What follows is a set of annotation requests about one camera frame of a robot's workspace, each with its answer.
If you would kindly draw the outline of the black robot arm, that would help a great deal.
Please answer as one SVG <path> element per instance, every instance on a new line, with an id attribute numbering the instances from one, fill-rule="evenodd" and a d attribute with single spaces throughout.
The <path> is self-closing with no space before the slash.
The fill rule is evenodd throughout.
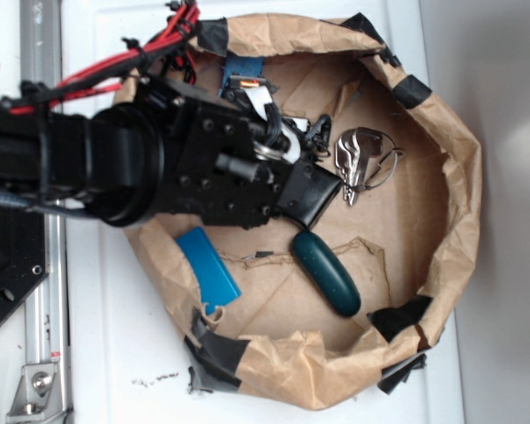
<path id="1" fill-rule="evenodd" d="M 292 166 L 255 150 L 258 118 L 183 82 L 151 78 L 91 118 L 0 107 L 0 194 L 29 211 L 57 200 L 114 227 L 158 214 L 264 225 Z"/>

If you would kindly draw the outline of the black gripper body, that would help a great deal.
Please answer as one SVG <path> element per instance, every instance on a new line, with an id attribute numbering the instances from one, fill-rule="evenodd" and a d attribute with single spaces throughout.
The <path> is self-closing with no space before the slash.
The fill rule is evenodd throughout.
<path id="1" fill-rule="evenodd" d="M 254 150 L 257 123 L 237 106 L 184 82 L 140 83 L 135 106 L 161 138 L 160 179 L 149 210 L 189 214 L 206 225 L 266 224 L 292 172 Z"/>

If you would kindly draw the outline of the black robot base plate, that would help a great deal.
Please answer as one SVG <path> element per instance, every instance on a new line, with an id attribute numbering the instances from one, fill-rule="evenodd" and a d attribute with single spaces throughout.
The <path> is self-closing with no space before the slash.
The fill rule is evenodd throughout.
<path id="1" fill-rule="evenodd" d="M 44 217 L 0 208 L 0 327 L 47 275 Z"/>

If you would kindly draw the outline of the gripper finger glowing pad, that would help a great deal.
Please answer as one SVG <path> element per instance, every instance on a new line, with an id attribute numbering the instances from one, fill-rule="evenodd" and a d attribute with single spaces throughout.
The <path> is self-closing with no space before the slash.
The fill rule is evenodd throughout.
<path id="1" fill-rule="evenodd" d="M 206 315 L 241 296 L 241 290 L 201 227 L 190 230 L 176 242 L 197 278 Z"/>

